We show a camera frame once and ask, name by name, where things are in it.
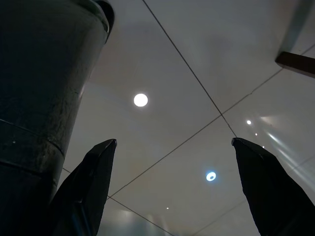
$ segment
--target dark cylindrical column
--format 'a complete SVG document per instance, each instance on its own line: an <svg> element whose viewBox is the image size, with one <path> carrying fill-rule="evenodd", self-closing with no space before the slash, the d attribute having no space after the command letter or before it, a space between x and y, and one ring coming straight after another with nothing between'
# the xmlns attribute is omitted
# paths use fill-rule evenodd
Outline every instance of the dark cylindrical column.
<svg viewBox="0 0 315 236"><path fill-rule="evenodd" d="M0 235L47 208L107 33L91 0L0 1Z"/></svg>

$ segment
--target blue light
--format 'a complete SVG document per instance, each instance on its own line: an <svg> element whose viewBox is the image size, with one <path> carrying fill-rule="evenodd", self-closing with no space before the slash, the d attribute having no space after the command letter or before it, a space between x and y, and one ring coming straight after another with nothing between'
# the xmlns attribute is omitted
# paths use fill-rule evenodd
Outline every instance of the blue light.
<svg viewBox="0 0 315 236"><path fill-rule="evenodd" d="M213 180L215 180L215 178L216 178L216 173L214 173L214 172L209 172L208 174L207 174L207 176L206 176L206 179L208 180L208 181L213 181Z"/></svg>

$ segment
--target wooden beam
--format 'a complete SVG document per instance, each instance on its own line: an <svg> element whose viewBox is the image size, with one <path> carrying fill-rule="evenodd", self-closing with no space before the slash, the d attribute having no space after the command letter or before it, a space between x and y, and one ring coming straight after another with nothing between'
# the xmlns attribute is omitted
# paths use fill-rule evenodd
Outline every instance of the wooden beam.
<svg viewBox="0 0 315 236"><path fill-rule="evenodd" d="M288 69L302 75L315 78L315 59L293 53L282 52L276 59L276 63L284 69Z"/></svg>

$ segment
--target black pointed object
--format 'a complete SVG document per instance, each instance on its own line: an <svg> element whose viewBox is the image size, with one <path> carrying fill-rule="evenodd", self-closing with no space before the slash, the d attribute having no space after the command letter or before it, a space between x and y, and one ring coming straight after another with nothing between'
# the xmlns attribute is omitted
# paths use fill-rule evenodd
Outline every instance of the black pointed object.
<svg viewBox="0 0 315 236"><path fill-rule="evenodd" d="M315 207L277 158L250 141L232 139L243 192L262 236L314 236Z"/></svg>
<svg viewBox="0 0 315 236"><path fill-rule="evenodd" d="M107 140L85 155L54 196L41 233L96 236L109 190L116 145L115 139Z"/></svg>

